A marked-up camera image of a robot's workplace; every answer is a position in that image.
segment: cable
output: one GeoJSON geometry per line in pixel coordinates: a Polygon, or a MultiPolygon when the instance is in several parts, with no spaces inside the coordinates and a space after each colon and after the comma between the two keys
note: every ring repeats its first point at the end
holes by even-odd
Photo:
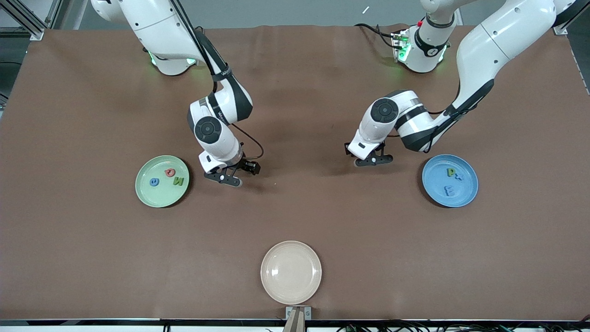
{"type": "Polygon", "coordinates": [[[254,137],[250,136],[250,134],[248,134],[242,128],[236,126],[235,123],[232,123],[231,125],[234,126],[234,127],[236,127],[236,129],[238,129],[239,131],[241,131],[244,135],[248,136],[248,138],[250,138],[260,148],[260,154],[258,156],[251,157],[251,158],[246,158],[246,160],[256,160],[256,159],[262,158],[262,156],[264,155],[264,148],[262,147],[262,144],[260,144],[254,137]]]}
{"type": "MultiPolygon", "coordinates": [[[[191,39],[195,43],[195,46],[197,47],[199,52],[201,52],[201,55],[203,56],[203,60],[205,60],[205,64],[207,64],[207,68],[209,68],[209,73],[211,74],[211,76],[215,75],[215,73],[213,72],[213,67],[211,66],[211,61],[209,60],[209,56],[207,55],[207,51],[205,50],[205,47],[203,47],[203,45],[201,45],[201,43],[197,39],[197,37],[195,35],[195,31],[192,27],[191,19],[188,18],[188,15],[186,14],[184,7],[182,6],[182,3],[178,0],[175,0],[175,1],[173,0],[173,1],[171,1],[171,3],[172,3],[172,6],[174,6],[174,9],[176,10],[176,12],[178,13],[178,18],[180,18],[180,20],[182,21],[186,30],[189,32],[189,35],[191,35],[191,39]]],[[[214,93],[217,92],[217,82],[215,82],[215,81],[213,81],[213,92],[214,93]]]]}
{"type": "Polygon", "coordinates": [[[377,24],[377,32],[379,33],[379,37],[381,37],[381,40],[385,43],[385,45],[387,45],[387,46],[389,46],[391,48],[394,48],[396,50],[401,50],[402,49],[401,46],[392,45],[392,44],[388,43],[387,40],[385,40],[385,37],[383,37],[383,34],[381,33],[381,30],[379,29],[379,24],[377,24]]]}
{"type": "MultiPolygon", "coordinates": [[[[552,324],[546,322],[538,322],[538,321],[521,321],[519,324],[515,325],[512,328],[505,327],[506,325],[500,324],[493,324],[493,323],[485,323],[485,325],[479,324],[451,324],[448,326],[436,326],[435,332],[505,332],[505,331],[515,331],[519,327],[524,328],[542,328],[545,332],[567,332],[567,331],[575,331],[581,332],[583,328],[579,326],[579,324],[587,324],[587,320],[590,317],[584,317],[581,321],[577,322],[567,322],[565,325],[562,324],[552,324]]],[[[431,332],[431,328],[423,325],[419,321],[403,321],[403,320],[388,320],[388,321],[380,321],[375,322],[375,325],[369,325],[371,327],[377,328],[379,332],[392,332],[389,327],[396,327],[397,329],[393,332],[404,332],[404,330],[409,332],[431,332]]],[[[346,323],[345,326],[340,327],[337,332],[341,332],[344,329],[345,332],[370,332],[371,329],[368,326],[361,326],[355,323],[346,323]]]]}
{"type": "Polygon", "coordinates": [[[393,32],[391,32],[391,34],[385,34],[385,33],[381,32],[379,30],[376,30],[374,27],[371,27],[370,25],[364,24],[364,23],[355,24],[355,27],[367,28],[367,29],[373,31],[374,33],[380,34],[380,35],[382,35],[384,37],[391,37],[391,34],[396,34],[396,33],[399,33],[401,31],[405,30],[405,29],[401,29],[401,30],[393,31],[393,32]]]}
{"type": "MultiPolygon", "coordinates": [[[[474,106],[472,106],[471,108],[469,108],[469,109],[466,109],[466,110],[464,110],[464,111],[462,111],[462,112],[457,112],[457,113],[455,113],[455,114],[451,115],[451,116],[449,117],[449,119],[451,119],[451,121],[455,121],[455,119],[457,119],[459,116],[461,116],[461,115],[465,115],[465,114],[467,114],[467,113],[471,112],[472,110],[474,110],[475,108],[477,108],[477,104],[475,104],[475,105],[474,105],[474,106]]],[[[453,124],[451,124],[451,125],[450,125],[450,126],[447,128],[447,130],[451,129],[451,127],[452,127],[452,126],[454,126],[454,125],[455,125],[455,123],[456,123],[456,122],[454,122],[453,124]]],[[[438,128],[440,128],[440,125],[438,125],[438,126],[434,127],[434,130],[433,130],[433,131],[430,133],[430,141],[429,141],[429,144],[428,144],[428,148],[427,148],[427,149],[424,149],[424,153],[425,153],[425,154],[427,154],[427,153],[429,153],[429,152],[430,152],[430,149],[432,148],[432,145],[433,145],[432,141],[434,140],[434,138],[435,138],[435,137],[436,137],[438,134],[440,134],[440,133],[437,133],[437,129],[438,129],[438,128]]]]}
{"type": "Polygon", "coordinates": [[[369,30],[371,30],[374,33],[378,34],[381,37],[381,40],[385,43],[385,45],[387,45],[387,46],[389,46],[391,48],[395,48],[396,50],[401,50],[402,49],[401,46],[392,45],[392,44],[388,43],[387,40],[385,40],[385,37],[391,38],[391,34],[398,33],[401,30],[391,32],[390,34],[385,34],[385,33],[381,32],[381,30],[379,29],[379,24],[377,24],[376,28],[373,28],[370,25],[364,24],[364,23],[355,24],[355,27],[365,27],[365,28],[368,28],[369,30]]]}

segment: table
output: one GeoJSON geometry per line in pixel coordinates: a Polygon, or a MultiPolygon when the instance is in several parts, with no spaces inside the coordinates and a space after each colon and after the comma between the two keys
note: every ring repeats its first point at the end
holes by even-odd
{"type": "Polygon", "coordinates": [[[391,164],[345,155],[373,100],[396,89],[430,110],[453,100],[469,30],[428,74],[358,27],[208,30],[254,100],[240,125],[266,150],[239,189],[202,178],[186,124],[211,90],[205,68],[166,77],[131,31],[46,31],[0,125],[0,318],[281,317],[259,271],[283,240],[322,261],[315,318],[581,318],[590,100],[566,38],[547,33],[507,64],[430,154],[389,139],[391,164]],[[421,167],[443,153],[477,171],[468,206],[421,190],[421,167]],[[152,209],[133,183],[163,154],[185,160],[192,185],[152,209]]]}

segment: metal frame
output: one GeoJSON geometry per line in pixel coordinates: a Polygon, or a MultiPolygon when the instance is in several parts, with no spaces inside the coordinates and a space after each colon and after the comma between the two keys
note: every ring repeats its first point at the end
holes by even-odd
{"type": "Polygon", "coordinates": [[[309,308],[309,316],[312,316],[312,309],[296,305],[294,307],[287,307],[288,319],[283,328],[283,332],[305,332],[305,313],[304,310],[309,308]]]}
{"type": "Polygon", "coordinates": [[[31,34],[31,40],[43,39],[43,31],[48,28],[47,24],[38,18],[21,0],[0,0],[0,7],[6,10],[8,15],[31,34]]]}
{"type": "Polygon", "coordinates": [[[0,92],[0,112],[4,111],[4,107],[6,107],[6,103],[8,103],[8,96],[0,92]]]}
{"type": "Polygon", "coordinates": [[[58,28],[56,27],[56,23],[60,17],[64,13],[64,9],[67,7],[67,3],[65,0],[53,0],[51,4],[51,8],[47,13],[47,17],[45,17],[45,23],[51,29],[58,28]]]}
{"type": "Polygon", "coordinates": [[[455,19],[457,20],[457,25],[463,25],[463,14],[461,14],[461,7],[455,10],[455,19]]]}
{"type": "Polygon", "coordinates": [[[566,35],[568,34],[568,29],[567,27],[574,22],[578,17],[580,17],[580,15],[582,15],[582,13],[588,9],[588,7],[590,6],[590,1],[587,1],[586,4],[583,5],[583,7],[581,9],[578,10],[578,12],[572,16],[569,20],[567,20],[565,23],[558,25],[557,27],[553,28],[553,33],[555,35],[566,35]]]}
{"type": "MultiPolygon", "coordinates": [[[[554,327],[561,327],[564,330],[588,330],[590,329],[590,315],[581,321],[566,320],[544,320],[544,321],[522,321],[522,320],[446,320],[446,319],[420,319],[420,320],[308,320],[305,321],[306,328],[341,328],[350,324],[367,328],[408,327],[412,323],[431,328],[447,327],[458,329],[457,326],[480,325],[483,327],[502,325],[506,328],[531,329],[540,328],[540,324],[547,324],[554,327]]],[[[282,319],[157,319],[157,318],[111,318],[111,319],[83,319],[83,320],[0,320],[0,327],[3,326],[202,326],[202,327],[284,327],[286,320],[282,319]]]]}
{"type": "Polygon", "coordinates": [[[292,305],[285,307],[285,319],[288,320],[291,312],[299,307],[303,310],[305,320],[312,320],[312,308],[305,305],[292,305]]]}

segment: black cable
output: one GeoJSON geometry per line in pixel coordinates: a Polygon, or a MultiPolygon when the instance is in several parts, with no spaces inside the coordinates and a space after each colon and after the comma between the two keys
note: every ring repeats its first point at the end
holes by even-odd
{"type": "MultiPolygon", "coordinates": [[[[458,118],[460,115],[465,115],[465,114],[467,114],[467,113],[471,112],[472,110],[474,110],[476,107],[477,107],[477,105],[475,105],[475,106],[472,106],[471,108],[469,108],[469,109],[467,109],[467,110],[464,110],[464,111],[462,111],[462,112],[457,112],[457,113],[455,113],[455,114],[451,115],[451,117],[450,117],[449,119],[451,119],[452,121],[455,121],[455,119],[457,119],[457,118],[458,118]]],[[[436,127],[434,128],[434,130],[432,131],[432,133],[430,133],[430,141],[429,141],[429,144],[428,144],[428,149],[424,149],[424,153],[425,153],[425,154],[427,154],[427,153],[429,153],[429,152],[430,152],[430,149],[432,148],[432,141],[434,140],[434,138],[435,138],[435,137],[436,137],[438,134],[440,134],[440,133],[437,133],[437,134],[435,135],[435,133],[437,132],[437,129],[438,129],[439,127],[440,127],[440,125],[436,126],[436,127]]]]}
{"type": "Polygon", "coordinates": [[[392,44],[388,43],[388,42],[387,42],[387,40],[385,40],[385,37],[389,37],[389,38],[391,38],[391,34],[398,33],[398,32],[400,32],[401,30],[398,30],[398,31],[391,32],[390,34],[385,34],[385,33],[381,32],[381,30],[379,29],[379,24],[377,24],[377,27],[376,27],[376,28],[373,28],[373,27],[371,27],[370,25],[368,25],[368,24],[364,24],[364,23],[355,24],[355,27],[364,27],[364,28],[367,28],[367,29],[369,29],[369,30],[373,31],[374,33],[378,34],[378,35],[381,37],[381,40],[382,40],[382,41],[383,41],[383,42],[384,42],[384,43],[385,43],[387,46],[389,46],[389,47],[391,47],[391,48],[395,48],[396,50],[401,50],[401,49],[402,49],[402,47],[401,47],[401,46],[395,46],[395,45],[392,45],[392,44]]]}
{"type": "Polygon", "coordinates": [[[492,332],[495,331],[497,332],[497,330],[493,329],[493,328],[486,328],[480,325],[465,325],[465,324],[452,324],[449,326],[446,326],[443,328],[442,332],[447,332],[447,329],[451,328],[451,327],[458,327],[459,331],[458,332],[492,332]],[[467,329],[465,330],[461,330],[461,327],[467,327],[467,329]]]}
{"type": "Polygon", "coordinates": [[[382,36],[384,36],[384,37],[391,37],[391,34],[396,34],[396,33],[399,33],[400,31],[403,31],[403,30],[405,30],[405,29],[401,29],[401,30],[393,31],[393,32],[390,32],[389,34],[386,34],[386,33],[384,33],[384,32],[381,32],[381,31],[379,31],[379,30],[376,30],[374,27],[371,27],[370,25],[368,25],[368,24],[364,24],[364,23],[355,24],[355,27],[363,27],[363,28],[367,28],[367,29],[369,29],[369,30],[373,31],[374,33],[376,33],[376,34],[380,34],[380,35],[382,35],[382,36]]]}
{"type": "Polygon", "coordinates": [[[396,50],[402,49],[401,46],[396,46],[396,45],[390,44],[387,42],[387,40],[385,40],[385,37],[383,37],[383,34],[381,33],[381,30],[379,29],[379,24],[377,24],[377,33],[379,34],[379,37],[381,37],[381,40],[385,43],[385,45],[387,45],[391,48],[395,48],[396,50]]]}
{"type": "Polygon", "coordinates": [[[520,324],[518,324],[517,326],[515,326],[515,327],[513,327],[513,328],[510,328],[509,330],[511,330],[511,331],[514,331],[514,330],[516,330],[517,328],[519,328],[520,326],[522,326],[524,323],[525,323],[525,322],[521,322],[520,324]]]}
{"type": "Polygon", "coordinates": [[[429,329],[428,327],[426,327],[424,324],[422,324],[422,323],[419,323],[419,322],[417,322],[417,321],[415,321],[415,322],[412,322],[412,323],[413,323],[414,325],[419,325],[419,326],[421,326],[421,327],[425,328],[425,329],[426,329],[426,332],[430,332],[430,329],[429,329]]]}
{"type": "Polygon", "coordinates": [[[260,148],[260,154],[258,156],[251,157],[251,158],[246,158],[246,160],[256,160],[256,159],[262,158],[262,156],[264,155],[264,148],[262,147],[262,144],[260,144],[254,137],[250,136],[250,134],[248,134],[242,128],[236,126],[235,123],[232,123],[231,125],[234,126],[234,127],[236,127],[236,129],[238,129],[239,131],[241,131],[244,135],[248,136],[248,138],[250,138],[260,148]]]}
{"type": "MultiPolygon", "coordinates": [[[[182,21],[186,30],[189,32],[189,35],[191,35],[191,39],[195,43],[195,46],[197,47],[199,52],[201,52],[201,55],[203,56],[203,60],[205,60],[205,64],[207,64],[207,68],[209,68],[209,73],[211,74],[211,76],[215,75],[215,73],[213,72],[213,67],[211,66],[211,61],[209,60],[209,57],[207,56],[207,51],[205,50],[205,47],[203,47],[203,45],[201,45],[201,43],[197,39],[197,37],[195,35],[195,31],[193,30],[193,27],[192,27],[191,19],[186,14],[186,11],[185,11],[184,7],[182,6],[182,3],[178,0],[176,0],[176,1],[173,0],[173,1],[171,1],[171,3],[172,3],[172,6],[174,6],[174,9],[176,10],[176,12],[178,13],[178,17],[182,21]]],[[[217,92],[217,82],[215,82],[215,81],[213,81],[213,92],[214,93],[217,92]]]]}

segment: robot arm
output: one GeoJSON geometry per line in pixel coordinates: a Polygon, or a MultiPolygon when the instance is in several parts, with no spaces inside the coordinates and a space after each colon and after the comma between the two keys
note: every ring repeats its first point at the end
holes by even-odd
{"type": "Polygon", "coordinates": [[[414,92],[398,90],[369,107],[348,151],[365,160],[383,143],[388,129],[395,128],[406,148],[428,152],[488,94],[498,71],[551,28],[556,14],[552,0],[506,1],[461,41],[457,50],[459,91],[441,115],[433,119],[414,92]],[[377,120],[375,108],[384,102],[396,115],[377,120]]]}
{"type": "Polygon", "coordinates": [[[91,3],[107,20],[125,20],[163,74],[182,74],[194,60],[207,64],[214,89],[192,103],[187,115],[191,131],[204,149],[199,160],[205,177],[239,186],[241,180],[233,176],[235,170],[258,174],[260,166],[246,161],[241,144],[228,127],[249,117],[252,98],[210,40],[192,28],[178,0],[91,0],[91,3]],[[231,175],[226,175],[227,169],[232,170],[231,175]]]}
{"type": "Polygon", "coordinates": [[[420,0],[426,16],[420,26],[414,25],[401,31],[401,38],[394,41],[400,50],[395,58],[410,70],[427,73],[443,60],[448,38],[457,26],[455,11],[476,0],[420,0]]]}

